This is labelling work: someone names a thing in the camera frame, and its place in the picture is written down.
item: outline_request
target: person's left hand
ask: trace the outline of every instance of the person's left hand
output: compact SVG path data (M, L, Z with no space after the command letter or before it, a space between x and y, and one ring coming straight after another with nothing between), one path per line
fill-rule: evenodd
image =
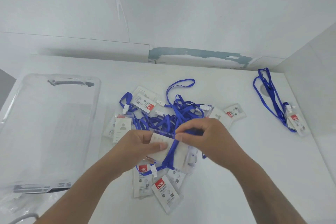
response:
M119 175L135 167L142 159L151 153L167 148L166 143L149 143L151 131L130 130L120 141L103 157L110 163L111 169Z

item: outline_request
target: white table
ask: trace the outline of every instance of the white table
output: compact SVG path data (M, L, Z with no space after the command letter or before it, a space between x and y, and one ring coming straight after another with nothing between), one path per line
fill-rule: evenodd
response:
M191 88L174 88L170 99L181 94L185 100L212 104L219 108L240 103L247 118L231 126L239 145L268 173L299 213L308 221L336 220L336 187L312 136L300 138L289 132L259 100L252 87L257 72L202 67L31 56L0 112L0 118L22 78L29 73L64 73L96 76L101 79L100 108L107 106L107 116L127 91L136 86L165 96L173 82L193 78ZM281 73L272 73L282 101L297 105L288 82ZM96 130L90 146L88 165L98 159L104 112L98 111ZM102 143L101 152L108 150ZM166 215L155 197L131 199L132 174L124 173L113 181L100 200L91 223L255 223L245 196L227 170L201 159L194 173L182 185L184 200ZM39 214L46 210L44 205Z

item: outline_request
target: red logo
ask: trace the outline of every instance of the red logo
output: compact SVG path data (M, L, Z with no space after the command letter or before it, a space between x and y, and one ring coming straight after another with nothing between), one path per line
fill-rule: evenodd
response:
M154 108L154 106L153 106L152 104L149 104L149 105L147 106L147 109L148 109L149 111L151 111L153 108Z
M291 117L292 117L293 120L297 120L298 119L298 117L295 114L292 115Z
M230 116L231 118L233 117L232 114L231 114L231 112L227 112L226 114L227 114L228 116Z
M139 172L147 172L148 171L148 169L147 169L147 165L141 165L141 166L139 166Z
M165 184L165 182L163 181L163 179L161 178L160 180L158 180L155 183L155 186L157 187L157 189L161 188L163 185Z

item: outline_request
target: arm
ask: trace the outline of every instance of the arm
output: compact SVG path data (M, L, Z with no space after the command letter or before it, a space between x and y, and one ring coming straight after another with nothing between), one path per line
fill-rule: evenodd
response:
M183 133L191 128L202 129L203 136ZM213 162L233 173L258 224L306 223L262 167L240 148L220 121L207 118L190 120L176 130L175 138L195 146Z
M127 132L116 146L90 167L35 223L88 223L103 192L114 179L135 167L148 154L166 149L165 143L149 144L151 136L150 131Z

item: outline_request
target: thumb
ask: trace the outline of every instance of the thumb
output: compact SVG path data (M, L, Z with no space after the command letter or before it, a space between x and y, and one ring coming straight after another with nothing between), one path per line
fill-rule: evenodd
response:
M194 146L200 150L202 149L202 145L203 145L202 136L194 136L188 133L177 133L175 135L175 139L185 144Z
M161 143L150 143L150 144L144 144L145 152L146 154L152 154L157 153L159 151L163 151L168 147L167 143L161 142Z

